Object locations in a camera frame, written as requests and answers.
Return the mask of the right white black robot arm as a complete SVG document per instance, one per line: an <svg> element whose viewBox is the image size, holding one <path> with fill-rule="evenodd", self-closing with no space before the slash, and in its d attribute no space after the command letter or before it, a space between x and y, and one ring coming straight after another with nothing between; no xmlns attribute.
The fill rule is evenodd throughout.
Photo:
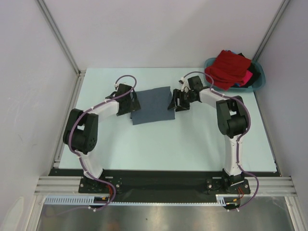
<svg viewBox="0 0 308 231"><path fill-rule="evenodd" d="M179 80L180 89L174 89L168 110L187 111L193 102L205 103L216 109L218 129L225 139L225 165L218 188L226 193L239 191L244 184L242 167L243 136L249 131L251 119L240 96L230 97L202 84L199 76Z"/></svg>

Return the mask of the grey-blue t shirt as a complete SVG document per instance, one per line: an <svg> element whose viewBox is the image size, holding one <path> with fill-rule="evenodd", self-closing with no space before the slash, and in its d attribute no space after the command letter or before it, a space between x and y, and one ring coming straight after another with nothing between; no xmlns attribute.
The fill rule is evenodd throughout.
<svg viewBox="0 0 308 231"><path fill-rule="evenodd" d="M175 119L174 110L167 109L172 100L170 87L160 87L136 93L141 108L131 113L130 118L133 125Z"/></svg>

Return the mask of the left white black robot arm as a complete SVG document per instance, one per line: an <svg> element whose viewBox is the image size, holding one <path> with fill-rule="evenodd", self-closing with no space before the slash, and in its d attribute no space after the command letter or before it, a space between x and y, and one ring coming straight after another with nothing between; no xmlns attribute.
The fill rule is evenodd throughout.
<svg viewBox="0 0 308 231"><path fill-rule="evenodd" d="M78 157L84 175L90 178L89 186L95 192L106 188L101 176L103 167L94 148L98 143L99 123L111 116L122 116L140 110L141 106L133 87L119 84L116 91L103 102L86 111L72 109L63 134L63 142Z"/></svg>

